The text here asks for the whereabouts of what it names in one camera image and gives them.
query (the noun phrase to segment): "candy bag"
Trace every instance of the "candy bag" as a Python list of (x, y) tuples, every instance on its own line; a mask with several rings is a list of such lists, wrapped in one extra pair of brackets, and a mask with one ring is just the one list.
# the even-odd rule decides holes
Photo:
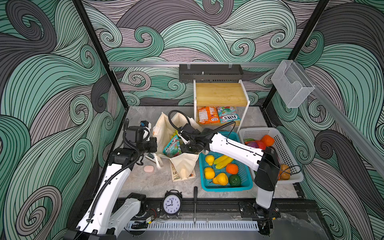
[(176, 157), (181, 154), (180, 140), (177, 135), (169, 141), (168, 145), (164, 148), (163, 153), (168, 157)]
[(217, 107), (217, 112), (220, 123), (241, 120), (235, 107)]
[(220, 123), (215, 107), (199, 107), (197, 111), (200, 124)]

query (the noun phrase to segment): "wave pattern wallpaper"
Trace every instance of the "wave pattern wallpaper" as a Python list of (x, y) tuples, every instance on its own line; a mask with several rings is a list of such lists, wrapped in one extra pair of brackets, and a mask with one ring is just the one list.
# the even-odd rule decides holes
[(124, 108), (72, 0), (0, 1), (1, 239), (61, 239)]
[[(310, 76), (384, 155), (384, 2), (356, 1), (324, 11), (299, 54)], [(273, 125), (300, 163), (301, 186), (316, 200), (335, 239), (384, 237), (384, 180), (316, 97), (296, 109), (278, 94)]]
[[(83, 0), (109, 61), (279, 62), (318, 1)], [(129, 105), (192, 105), (178, 68), (115, 68)], [(272, 86), (271, 69), (244, 69), (251, 105)]]

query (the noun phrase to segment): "blue plastic basket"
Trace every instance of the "blue plastic basket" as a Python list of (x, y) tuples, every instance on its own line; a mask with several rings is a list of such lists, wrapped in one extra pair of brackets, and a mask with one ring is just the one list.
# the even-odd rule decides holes
[[(223, 136), (228, 136), (228, 134), (229, 134), (229, 132), (220, 132), (220, 133)], [(234, 132), (232, 132), (230, 134), (229, 139), (240, 142), (239, 136)], [(215, 157), (215, 159), (222, 156), (221, 153), (212, 152), (212, 151), (210, 151), (209, 154), (213, 155)], [(232, 161), (232, 163), (236, 164), (239, 167), (239, 172), (237, 175), (241, 179), (240, 187), (232, 187), (231, 185), (229, 185), (229, 183), (225, 186), (222, 186), (222, 185), (212, 183), (212, 179), (205, 179), (204, 169), (206, 167), (213, 168), (213, 170), (215, 171), (215, 176), (217, 176), (219, 173), (224, 172), (229, 178), (231, 176), (231, 174), (227, 173), (225, 171), (225, 168), (216, 169), (215, 165), (209, 166), (208, 163), (205, 161), (205, 155), (202, 153), (199, 155), (199, 163), (200, 163), (201, 186), (207, 192), (237, 192), (237, 191), (249, 190), (253, 186), (253, 181), (251, 178), (251, 173), (249, 172), (249, 168), (248, 168), (248, 166), (246, 166), (242, 162), (239, 162), (237, 160)]]

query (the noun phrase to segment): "pink soap bar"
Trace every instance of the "pink soap bar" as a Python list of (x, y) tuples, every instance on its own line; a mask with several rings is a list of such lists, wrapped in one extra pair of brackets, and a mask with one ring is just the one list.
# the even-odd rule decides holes
[(144, 172), (151, 173), (154, 171), (155, 171), (155, 168), (152, 165), (145, 165), (144, 166)]

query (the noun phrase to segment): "gray floor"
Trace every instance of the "gray floor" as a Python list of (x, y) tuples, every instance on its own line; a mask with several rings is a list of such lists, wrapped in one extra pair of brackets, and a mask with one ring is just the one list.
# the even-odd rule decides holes
[[(187, 114), (187, 116), (193, 117), (193, 107), (152, 107), (152, 106), (138, 106), (130, 107), (127, 118), (129, 118), (130, 126), (137, 126), (140, 121), (147, 120), (152, 123), (154, 126), (161, 114), (168, 115), (171, 110), (180, 110)], [(243, 114), (245, 108), (238, 108), (239, 114)], [(243, 121), (244, 127), (266, 127), (265, 120), (262, 116), (262, 113), (259, 107), (249, 107), (246, 117)], [(115, 148), (121, 144), (122, 141), (122, 131), (118, 137)], [(148, 159), (144, 159), (145, 165), (153, 165), (155, 171), (153, 173), (145, 173), (143, 170), (144, 166), (135, 165), (129, 178), (124, 183), (119, 197), (126, 197), (131, 192), (137, 192), (145, 194), (147, 197), (164, 197), (166, 191), (170, 189), (176, 189), (183, 193), (183, 197), (193, 197), (193, 187), (198, 187), (198, 197), (207, 197), (207, 198), (255, 198), (256, 186), (253, 185), (253, 188), (241, 192), (206, 192), (201, 187), (200, 180), (200, 168), (199, 161), (196, 162), (195, 172), (196, 178), (187, 179), (184, 181), (172, 182), (171, 180), (171, 171), (170, 163), (168, 159), (164, 159), (164, 167), (162, 169), (157, 169), (156, 165)], [(297, 198), (297, 193), (292, 184), (283, 184), (278, 185), (275, 191), (276, 198)]]

